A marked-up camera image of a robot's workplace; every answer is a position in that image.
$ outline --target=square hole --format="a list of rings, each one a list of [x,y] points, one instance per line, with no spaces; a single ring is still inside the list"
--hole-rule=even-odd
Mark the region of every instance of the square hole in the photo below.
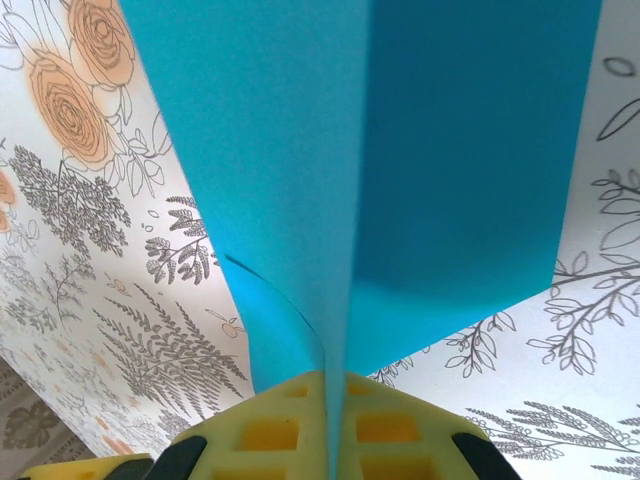
[[[442,480],[428,458],[364,457],[360,466],[362,480]]]
[[[220,470],[213,480],[286,480],[284,468],[247,468],[242,470]]]
[[[253,420],[242,432],[238,450],[295,450],[299,430],[298,421],[293,418]]]
[[[371,390],[355,383],[347,385],[347,392],[349,395],[371,395]]]
[[[406,413],[368,413],[356,419],[356,439],[360,443],[417,442],[420,432]]]
[[[285,397],[306,397],[309,394],[309,389],[306,385],[300,385],[287,393],[284,394]]]

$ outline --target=orange rose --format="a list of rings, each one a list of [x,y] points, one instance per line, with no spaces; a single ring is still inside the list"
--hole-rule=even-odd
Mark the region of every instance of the orange rose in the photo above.
[[[9,218],[6,213],[0,210],[0,233],[7,233],[9,230],[11,230]]]
[[[0,202],[13,205],[15,201],[16,194],[13,191],[13,187],[9,183],[9,179],[4,174],[4,172],[0,172]]]
[[[60,57],[40,53],[30,78],[35,101],[53,136],[89,168],[99,170],[111,160],[110,126],[73,67]]]
[[[118,5],[112,0],[72,0],[69,28],[71,59],[90,85],[125,85],[133,75],[133,40]]]

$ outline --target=blue paper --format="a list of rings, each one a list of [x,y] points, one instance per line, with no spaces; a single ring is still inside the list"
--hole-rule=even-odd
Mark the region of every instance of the blue paper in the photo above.
[[[332,469],[345,367],[548,286],[600,0],[122,6],[256,390],[325,369]]]

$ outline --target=drawn flower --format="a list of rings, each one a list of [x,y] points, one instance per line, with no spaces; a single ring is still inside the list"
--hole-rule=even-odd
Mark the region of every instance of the drawn flower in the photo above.
[[[71,355],[71,350],[69,350],[69,347],[62,342],[59,339],[56,339],[56,346],[58,347],[58,350],[60,350],[62,353],[66,353],[67,355]]]
[[[109,375],[111,378],[114,378],[113,376],[113,371],[111,370],[111,367],[109,367],[109,365],[107,364],[107,362],[105,361],[105,359],[102,357],[102,355],[99,355],[97,353],[93,354],[93,361],[96,365],[98,365],[100,368],[102,368],[105,372],[107,372],[107,375]]]
[[[131,455],[133,454],[133,450],[129,445],[124,443],[122,440],[113,440],[107,436],[103,436],[102,439],[104,442],[111,447],[111,449],[117,453],[118,455]]]
[[[133,74],[135,50],[120,8],[112,0],[73,0],[71,59],[90,85],[126,85]]]
[[[109,125],[73,67],[42,53],[31,71],[35,101],[53,136],[87,167],[99,170],[111,159]]]
[[[98,425],[100,425],[103,429],[109,430],[109,425],[105,422],[101,417],[94,417]]]
[[[9,217],[7,214],[0,210],[0,233],[7,233],[11,230],[11,223],[9,223]]]
[[[42,401],[30,408],[16,408],[8,415],[3,446],[5,449],[41,447],[50,438],[49,430],[60,420]]]
[[[246,330],[242,327],[234,325],[238,320],[238,317],[225,318],[217,312],[210,310],[208,308],[205,309],[207,313],[210,313],[216,318],[219,318],[222,321],[222,332],[229,338],[236,338],[238,336],[238,332],[246,332]]]
[[[107,272],[104,273],[105,276],[111,280],[111,282],[107,283],[107,287],[114,288],[118,291],[120,295],[124,295],[125,297],[130,297],[131,295],[127,292],[127,286],[122,283],[122,281],[116,279],[112,279]]]
[[[16,202],[16,194],[4,172],[0,172],[0,202],[8,205]]]

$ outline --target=wallpaper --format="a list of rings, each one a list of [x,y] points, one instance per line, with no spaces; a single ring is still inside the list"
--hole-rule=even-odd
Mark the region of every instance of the wallpaper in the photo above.
[[[0,478],[92,453],[9,365],[0,359]]]
[[[158,454],[253,395],[247,334],[117,4],[0,10],[0,355],[95,454]],[[604,2],[551,288],[372,373],[525,479],[640,478],[638,24]]]
[[[0,354],[97,455],[253,394],[247,337],[117,4],[0,6]]]

